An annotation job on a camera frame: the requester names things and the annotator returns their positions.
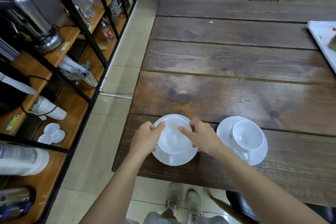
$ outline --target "foot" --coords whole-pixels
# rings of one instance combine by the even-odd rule
[[[183,187],[181,183],[172,182],[168,187],[167,200],[165,205],[168,204],[176,205],[177,207],[181,203],[183,196]]]
[[[193,189],[189,189],[187,191],[187,210],[188,210],[188,216],[201,216],[202,212],[202,201],[199,194],[194,191]]]

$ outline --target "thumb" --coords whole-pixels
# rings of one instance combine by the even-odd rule
[[[166,121],[162,121],[159,123],[159,125],[154,129],[154,131],[156,133],[160,133],[162,132],[162,130],[166,127]]]
[[[178,131],[179,131],[181,134],[185,135],[185,136],[188,137],[189,139],[190,139],[190,138],[192,137],[192,135],[193,135],[193,132],[192,132],[192,131],[190,131],[189,129],[187,129],[187,128],[183,127],[183,126],[178,126],[177,129],[178,129]]]

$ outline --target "forearm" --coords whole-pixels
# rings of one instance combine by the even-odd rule
[[[122,224],[143,159],[128,154],[79,224]]]
[[[302,202],[267,179],[231,149],[220,147],[214,154],[261,223],[327,223]]]

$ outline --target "black metal shelf frame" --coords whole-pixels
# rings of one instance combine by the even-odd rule
[[[133,0],[134,5],[132,6],[130,13],[132,13],[135,3],[137,0]],[[93,51],[95,52],[96,56],[99,58],[100,62],[102,63],[103,67],[104,67],[104,71],[103,74],[101,76],[101,78],[99,79],[98,82],[98,86],[94,91],[94,94],[92,96],[92,98],[89,98],[82,90],[80,90],[72,81],[70,81],[67,77],[65,77],[60,70],[58,70],[54,65],[52,65],[43,55],[41,55],[38,51],[36,51],[31,45],[29,45],[24,39],[22,39],[20,36],[18,36],[18,40],[20,40],[22,42],[22,46],[23,46],[23,50],[25,50],[27,53],[29,53],[34,59],[36,59],[39,63],[41,63],[44,67],[46,67],[52,74],[56,75],[57,77],[59,77],[61,79],[62,82],[64,82],[65,84],[67,84],[70,88],[72,88],[80,97],[82,97],[87,103],[89,103],[89,108],[87,109],[82,122],[79,126],[78,132],[75,135],[75,139],[72,143],[72,145],[70,146],[69,149],[66,148],[62,148],[59,146],[54,146],[54,145],[48,145],[48,144],[43,144],[43,143],[39,143],[36,141],[30,141],[24,138],[21,138],[19,136],[12,136],[12,135],[7,135],[7,134],[2,134],[0,133],[0,137],[2,141],[5,142],[9,142],[9,143],[13,143],[13,144],[18,144],[18,145],[23,145],[23,146],[28,146],[28,147],[36,147],[36,148],[40,148],[40,149],[44,149],[44,150],[52,150],[52,151],[57,151],[57,152],[61,152],[61,153],[65,153],[67,154],[67,157],[65,159],[65,162],[61,168],[61,172],[57,178],[57,181],[55,183],[55,186],[52,190],[52,193],[50,195],[50,197],[48,198],[47,204],[43,210],[43,213],[40,217],[40,219],[32,224],[40,224],[40,223],[45,223],[48,215],[50,213],[50,210],[53,206],[53,203],[56,199],[57,193],[61,187],[62,181],[65,177],[66,171],[69,168],[71,159],[73,157],[73,154],[77,148],[77,145],[79,143],[79,140],[82,136],[82,133],[85,129],[86,123],[89,119],[89,116],[92,112],[93,106],[97,100],[97,97],[99,95],[99,88],[103,82],[103,79],[106,75],[107,72],[107,68],[109,67],[109,64],[112,61],[112,58],[115,54],[115,50],[117,49],[119,43],[120,43],[120,38],[124,32],[124,29],[126,27],[126,24],[128,23],[128,19],[129,19],[129,14],[127,12],[126,9],[126,5],[124,0],[121,0],[122,3],[122,7],[124,10],[124,14],[126,17],[126,22],[121,30],[120,33],[118,33],[115,25],[113,24],[112,18],[111,18],[111,10],[110,8],[107,6],[106,0],[101,0],[105,13],[107,14],[107,17],[111,23],[112,29],[116,35],[116,39],[117,42],[114,46],[114,49],[112,51],[111,56],[109,57],[108,60],[106,60],[106,58],[104,57],[103,53],[101,52],[101,50],[99,49],[96,41],[94,40],[92,34],[90,33],[90,31],[88,30],[88,28],[86,27],[86,24],[84,23],[82,17],[80,16],[79,12],[77,11],[77,9],[75,8],[74,4],[72,3],[71,0],[61,0],[61,2],[63,3],[63,5],[65,6],[65,8],[68,10],[68,12],[70,13],[70,17],[73,20],[73,22],[75,23],[75,25],[80,29],[80,31],[84,34],[86,41],[88,42],[88,44],[90,45],[90,47],[93,49]]]

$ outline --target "white tray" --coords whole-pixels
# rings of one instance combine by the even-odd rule
[[[336,22],[309,21],[307,27],[321,49],[321,52],[336,73],[336,52],[328,47],[330,40],[336,35]]]

